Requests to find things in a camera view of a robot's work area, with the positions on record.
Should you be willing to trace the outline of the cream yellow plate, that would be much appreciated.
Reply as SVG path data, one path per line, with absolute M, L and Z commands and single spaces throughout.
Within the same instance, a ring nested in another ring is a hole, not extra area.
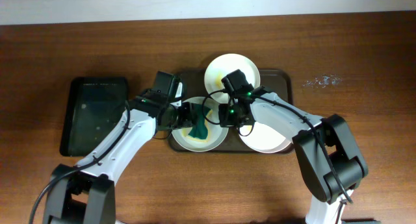
M 224 85 L 221 80 L 238 69 L 244 73 L 246 81 L 254 89 L 260 86 L 261 78 L 257 66 L 243 55 L 228 53 L 218 56 L 207 66 L 204 75 L 207 95 L 217 90 L 223 90 Z

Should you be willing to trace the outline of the pink plate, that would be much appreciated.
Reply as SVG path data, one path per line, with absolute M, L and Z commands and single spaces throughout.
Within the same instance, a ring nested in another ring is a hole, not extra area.
M 241 127 L 239 136 L 249 148 L 260 153 L 278 153 L 291 146 L 291 142 L 279 132 L 258 122 L 254 126 Z

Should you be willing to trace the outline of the pale blue plate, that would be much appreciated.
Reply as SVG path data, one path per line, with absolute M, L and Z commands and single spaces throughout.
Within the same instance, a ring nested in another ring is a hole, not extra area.
M 204 97 L 191 97 L 185 102 L 202 104 Z M 219 103 L 213 99 L 208 98 L 205 102 L 205 106 L 211 110 L 207 114 L 207 118 L 212 122 L 219 122 L 218 107 Z M 222 128 L 219 125 L 213 125 L 205 121 L 207 127 L 207 137 L 204 140 L 199 138 L 193 138 L 189 136 L 189 132 L 192 127 L 174 130 L 172 133 L 173 139 L 178 143 L 180 149 L 186 149 L 194 152 L 206 152 L 219 146 L 226 138 L 228 134 L 228 128 Z

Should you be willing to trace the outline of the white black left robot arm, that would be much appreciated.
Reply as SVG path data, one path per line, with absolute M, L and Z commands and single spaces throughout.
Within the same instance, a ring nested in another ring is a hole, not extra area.
M 139 149 L 159 131 L 190 127 L 191 107 L 181 103 L 181 79 L 158 72 L 152 88 L 126 101 L 110 133 L 73 167 L 57 166 L 40 196 L 43 223 L 110 223 L 116 219 L 115 186 Z

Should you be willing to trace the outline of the green yellow sponge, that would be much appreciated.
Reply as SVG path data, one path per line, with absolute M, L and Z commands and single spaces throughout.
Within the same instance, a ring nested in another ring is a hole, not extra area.
M 191 127 L 189 132 L 183 131 L 183 136 L 195 142 L 207 142 L 209 138 L 209 123 L 206 118 L 210 117 L 213 110 L 201 104 L 194 104 L 194 113 L 196 114 L 196 124 Z

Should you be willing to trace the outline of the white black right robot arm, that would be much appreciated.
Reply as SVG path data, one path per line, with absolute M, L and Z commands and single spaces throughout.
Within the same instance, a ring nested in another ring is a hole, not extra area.
M 219 107 L 221 127 L 262 123 L 294 145 L 312 194 L 306 223 L 341 223 L 352 192 L 368 173 L 368 165 L 346 121 L 309 114 L 282 100 L 267 87 L 254 88 L 241 70 L 222 78 L 229 101 Z

